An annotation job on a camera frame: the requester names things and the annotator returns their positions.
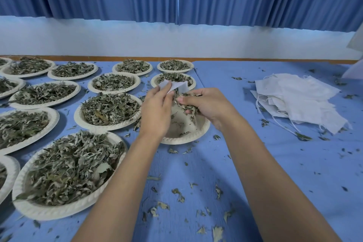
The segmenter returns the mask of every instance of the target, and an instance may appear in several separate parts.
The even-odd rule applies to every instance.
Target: person's left arm
[[[169,83],[150,90],[141,107],[141,126],[124,160],[91,212],[73,237],[73,242],[129,242],[154,154],[170,125],[173,92]]]

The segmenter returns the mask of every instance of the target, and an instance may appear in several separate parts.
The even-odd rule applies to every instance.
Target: wooden trim
[[[19,60],[22,56],[7,56]],[[329,62],[331,64],[354,64],[357,60],[352,59],[249,59],[249,58],[225,58],[225,57],[131,57],[131,56],[39,56],[50,61],[123,61],[125,59],[136,59],[141,61],[166,61],[169,59],[183,59],[185,61],[290,61],[290,62]]]

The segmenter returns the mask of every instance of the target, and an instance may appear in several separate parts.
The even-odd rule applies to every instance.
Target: person's left hand
[[[157,86],[146,94],[141,106],[140,135],[147,134],[160,140],[165,136],[170,126],[171,105],[174,96],[174,91],[167,94],[170,88],[171,82],[162,90]]]

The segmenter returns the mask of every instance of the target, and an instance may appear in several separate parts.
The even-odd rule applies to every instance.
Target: plate of dried leaves
[[[17,109],[50,107],[73,98],[81,86],[71,80],[55,80],[27,86],[9,99],[9,105]]]
[[[58,121],[58,111],[48,107],[1,113],[0,155],[12,153],[34,143],[48,134]]]
[[[211,122],[200,114],[197,107],[193,105],[181,105],[176,101],[179,96],[175,92],[174,102],[171,107],[171,123],[168,132],[161,143],[168,145],[179,145],[189,143],[202,137],[211,126]]]
[[[98,66],[94,63],[69,61],[49,71],[48,77],[54,80],[79,80],[96,73],[97,70]]]
[[[9,57],[0,57],[0,69],[11,64],[13,60]]]
[[[167,73],[183,73],[188,72],[194,68],[193,63],[190,61],[184,61],[181,59],[171,59],[168,61],[162,61],[157,65],[157,68],[162,72]]]
[[[6,78],[29,78],[45,74],[55,66],[51,60],[24,56],[20,61],[14,61],[0,69],[0,75]]]
[[[136,88],[141,79],[136,74],[127,72],[106,73],[94,77],[88,83],[93,93],[119,94]]]
[[[0,99],[10,96],[11,94],[23,88],[25,84],[26,81],[22,79],[7,79],[0,77]]]
[[[142,101],[130,94],[102,94],[82,103],[74,121],[88,130],[116,130],[133,124],[141,117]]]
[[[151,72],[152,65],[143,60],[125,59],[112,67],[112,73],[128,72],[142,76]]]
[[[12,192],[15,208],[31,219],[60,219],[96,203],[127,152],[111,132],[80,130],[34,154]]]
[[[163,80],[170,80],[170,81],[176,81],[176,82],[183,82],[188,81],[188,89],[192,90],[194,87],[196,87],[197,82],[195,79],[188,74],[184,73],[162,73],[157,74],[150,80],[150,84],[152,87],[158,86]]]
[[[19,162],[10,156],[0,156],[0,204],[13,189],[20,171]]]

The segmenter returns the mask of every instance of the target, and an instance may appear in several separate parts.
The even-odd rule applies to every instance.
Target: forearm
[[[341,241],[243,117],[221,131],[264,241]]]
[[[148,171],[160,140],[140,134],[73,242],[131,241]]]

